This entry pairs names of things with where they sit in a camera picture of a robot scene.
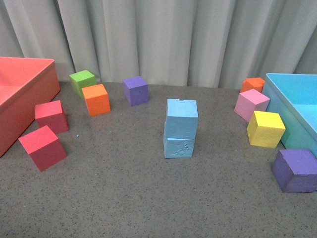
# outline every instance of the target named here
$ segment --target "green block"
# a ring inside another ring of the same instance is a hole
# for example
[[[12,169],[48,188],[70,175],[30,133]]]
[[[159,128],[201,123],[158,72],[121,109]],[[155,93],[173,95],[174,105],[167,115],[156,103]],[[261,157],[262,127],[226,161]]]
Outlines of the green block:
[[[75,93],[81,98],[84,98],[82,88],[93,86],[97,84],[96,77],[88,70],[83,70],[77,73],[73,73],[70,76],[71,86]]]

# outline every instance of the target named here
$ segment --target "white curtain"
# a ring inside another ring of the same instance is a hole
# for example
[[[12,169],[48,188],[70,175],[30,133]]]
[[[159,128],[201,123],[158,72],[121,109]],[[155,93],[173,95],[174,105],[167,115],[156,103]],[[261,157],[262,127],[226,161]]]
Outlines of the white curtain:
[[[241,87],[317,73],[316,0],[0,0],[0,56],[51,58],[58,78]]]

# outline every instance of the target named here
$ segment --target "toy block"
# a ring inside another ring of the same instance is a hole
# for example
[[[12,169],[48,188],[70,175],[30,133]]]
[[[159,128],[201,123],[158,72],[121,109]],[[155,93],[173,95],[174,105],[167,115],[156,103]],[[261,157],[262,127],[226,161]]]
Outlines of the toy block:
[[[82,90],[91,117],[110,112],[108,92],[103,84],[89,86]]]
[[[96,77],[88,70],[73,73],[69,77],[75,93],[77,93],[81,98],[84,98],[82,88],[97,84]]]
[[[67,156],[60,140],[47,125],[20,137],[19,141],[41,172]]]
[[[270,98],[255,89],[239,94],[234,112],[246,121],[250,121],[253,111],[265,111]]]
[[[280,150],[272,171],[283,192],[314,192],[317,189],[317,159],[308,149]]]
[[[195,140],[167,138],[164,136],[164,155],[167,159],[191,158]]]
[[[55,134],[69,130],[60,100],[36,105],[35,121],[39,127],[47,125]]]
[[[53,59],[0,57],[0,157],[59,91]]]
[[[254,111],[247,127],[251,145],[275,148],[285,126],[278,113]]]
[[[261,93],[263,90],[264,84],[265,84],[265,81],[262,78],[246,78],[242,83],[240,93],[251,90],[251,89],[255,89]]]
[[[193,140],[198,125],[196,100],[167,99],[165,134],[167,138]]]
[[[149,87],[142,77],[126,78],[122,82],[124,96],[131,106],[149,101]]]

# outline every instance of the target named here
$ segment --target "blue plastic bin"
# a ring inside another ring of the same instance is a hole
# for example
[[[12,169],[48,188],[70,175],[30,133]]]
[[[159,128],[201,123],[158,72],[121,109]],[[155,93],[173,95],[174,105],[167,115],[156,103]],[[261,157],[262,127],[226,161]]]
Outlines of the blue plastic bin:
[[[317,156],[317,75],[268,73],[262,93],[267,111],[279,113],[286,149],[310,149]]]

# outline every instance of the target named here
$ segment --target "cube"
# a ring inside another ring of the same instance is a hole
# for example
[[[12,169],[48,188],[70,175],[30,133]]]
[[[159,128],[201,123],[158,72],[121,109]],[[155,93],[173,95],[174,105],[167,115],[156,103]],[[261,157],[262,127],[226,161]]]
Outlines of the cube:
[[[167,138],[195,139],[198,125],[196,100],[167,99],[165,135]]]
[[[191,158],[195,140],[167,138],[164,136],[165,158]]]
[[[272,171],[283,192],[314,192],[317,189],[317,159],[308,149],[280,150]]]
[[[91,117],[111,111],[108,92],[103,84],[89,86],[82,91]]]
[[[198,124],[195,100],[168,99],[164,124],[165,158],[191,158]]]
[[[88,70],[83,70],[77,73],[73,73],[70,76],[70,82],[73,90],[81,98],[84,98],[82,88],[93,86],[97,84],[96,77]]]
[[[39,127],[47,125],[55,134],[68,131],[67,118],[60,100],[36,105],[35,120]]]
[[[251,89],[255,89],[261,93],[263,90],[264,84],[265,84],[265,81],[262,78],[246,78],[242,83],[240,93],[251,90]]]
[[[247,127],[251,145],[275,148],[285,126],[278,113],[254,111]]]
[[[149,101],[149,88],[147,82],[140,76],[126,78],[123,81],[123,93],[130,106]]]
[[[47,125],[20,137],[19,141],[41,172],[67,156],[60,140]]]
[[[255,89],[240,93],[234,112],[244,120],[250,121],[253,111],[265,111],[270,98]]]

